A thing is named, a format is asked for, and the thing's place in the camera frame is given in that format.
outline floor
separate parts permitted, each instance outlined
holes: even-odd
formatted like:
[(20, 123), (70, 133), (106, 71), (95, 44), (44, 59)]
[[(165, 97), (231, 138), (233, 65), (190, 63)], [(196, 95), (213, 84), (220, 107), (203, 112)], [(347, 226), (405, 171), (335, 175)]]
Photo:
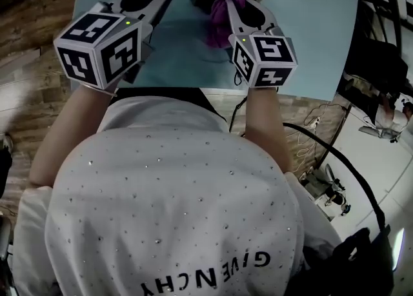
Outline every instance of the floor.
[[(4, 0), (0, 3), (0, 69), (23, 52), (40, 48), (41, 55), (11, 74), (0, 74), (0, 133), (14, 140), (13, 165), (0, 211), (15, 224), (20, 196), (28, 182), (32, 159), (48, 128), (70, 96), (70, 85), (52, 47), (52, 40), (72, 18), (74, 0)], [(208, 94), (208, 99), (227, 121), (243, 95)], [(308, 125), (322, 116), (316, 133), (330, 142), (341, 124), (348, 102), (337, 95), (326, 102), (280, 95), (284, 121)], [(233, 132), (245, 129), (245, 105), (238, 111)], [(294, 170), (301, 175), (323, 155), (321, 146), (294, 130), (287, 130), (294, 156)]]

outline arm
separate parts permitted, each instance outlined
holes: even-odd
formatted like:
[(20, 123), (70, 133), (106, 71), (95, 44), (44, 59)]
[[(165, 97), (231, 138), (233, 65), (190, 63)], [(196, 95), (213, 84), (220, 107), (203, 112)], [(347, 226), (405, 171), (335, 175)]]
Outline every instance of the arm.
[(394, 110), (391, 109), (390, 104), (388, 102), (387, 96), (384, 94), (381, 94), (381, 98), (383, 101), (383, 109), (385, 110), (387, 118), (389, 118), (391, 121), (393, 121), (394, 118)]
[(96, 133), (111, 96), (85, 86), (69, 98), (38, 149), (29, 173), (35, 187), (54, 184), (67, 155), (83, 140)]
[(264, 149), (283, 173), (291, 171), (292, 156), (275, 89), (250, 88), (248, 91), (245, 138)]

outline light blue table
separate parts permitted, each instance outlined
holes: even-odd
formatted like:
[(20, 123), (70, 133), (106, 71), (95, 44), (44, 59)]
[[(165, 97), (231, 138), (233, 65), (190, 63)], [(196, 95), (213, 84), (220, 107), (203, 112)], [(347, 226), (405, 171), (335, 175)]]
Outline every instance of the light blue table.
[[(76, 0), (74, 15), (98, 0)], [(263, 0), (292, 38), (298, 68), (280, 93), (331, 100), (350, 47), (358, 0)], [(208, 16), (173, 0), (152, 36), (156, 51), (133, 86), (242, 89), (227, 54), (204, 44)], [(123, 87), (130, 86), (123, 82)]]

